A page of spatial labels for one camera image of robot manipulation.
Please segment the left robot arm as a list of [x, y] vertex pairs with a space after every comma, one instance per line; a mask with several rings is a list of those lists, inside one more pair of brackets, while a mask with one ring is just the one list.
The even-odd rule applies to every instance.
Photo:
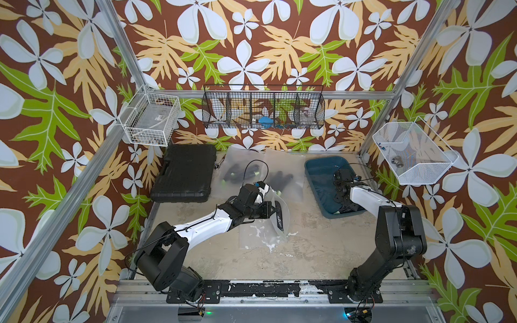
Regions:
[[136, 269], [158, 292], [185, 303], [204, 298], [203, 278], [184, 266], [188, 251], [214, 236], [256, 220], [269, 220], [279, 236], [287, 233], [290, 222], [288, 204], [266, 183], [244, 184], [237, 195], [215, 207], [209, 215], [193, 222], [156, 226], [143, 246], [134, 251]]

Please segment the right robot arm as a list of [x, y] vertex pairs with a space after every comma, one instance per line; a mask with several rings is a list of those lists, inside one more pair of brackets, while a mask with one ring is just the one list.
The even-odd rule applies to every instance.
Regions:
[[366, 300], [382, 280], [412, 258], [428, 249], [420, 210], [395, 202], [359, 180], [348, 168], [334, 173], [335, 200], [346, 211], [364, 209], [376, 217], [374, 252], [365, 263], [353, 269], [347, 279], [351, 300]]

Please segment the clear zip-top bag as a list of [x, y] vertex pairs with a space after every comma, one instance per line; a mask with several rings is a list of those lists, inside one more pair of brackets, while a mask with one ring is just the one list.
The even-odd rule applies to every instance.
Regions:
[[290, 226], [290, 211], [287, 203], [274, 191], [269, 191], [266, 202], [272, 202], [273, 214], [269, 219], [253, 219], [240, 226], [241, 249], [268, 247], [272, 251], [287, 242]]
[[213, 196], [223, 199], [237, 195], [243, 184], [264, 178], [266, 167], [260, 162], [264, 157], [264, 153], [231, 146], [215, 170], [211, 187]]
[[264, 161], [269, 167], [266, 183], [277, 195], [292, 203], [303, 202], [305, 156], [268, 149]]

